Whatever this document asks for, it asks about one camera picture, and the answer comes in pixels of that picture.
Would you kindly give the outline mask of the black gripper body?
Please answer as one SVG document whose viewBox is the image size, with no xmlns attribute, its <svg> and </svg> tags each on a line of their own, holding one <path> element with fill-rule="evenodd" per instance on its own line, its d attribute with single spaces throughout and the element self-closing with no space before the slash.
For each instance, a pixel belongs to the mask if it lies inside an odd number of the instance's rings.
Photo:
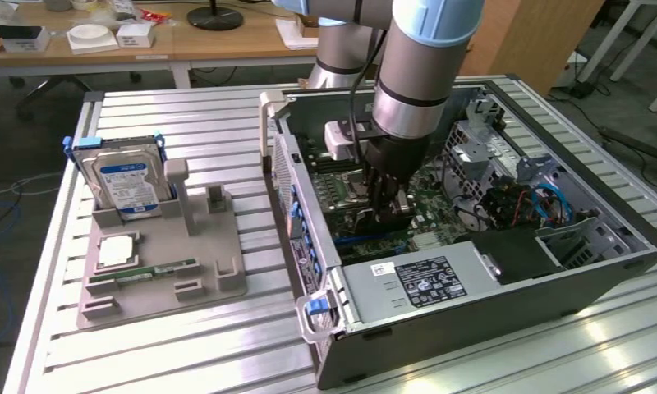
<svg viewBox="0 0 657 394">
<path fill-rule="evenodd" d="M 408 183 L 421 168 L 429 144 L 429 136 L 420 139 L 381 136 L 368 140 L 365 147 L 368 179 L 388 177 L 397 183 Z"/>
</svg>

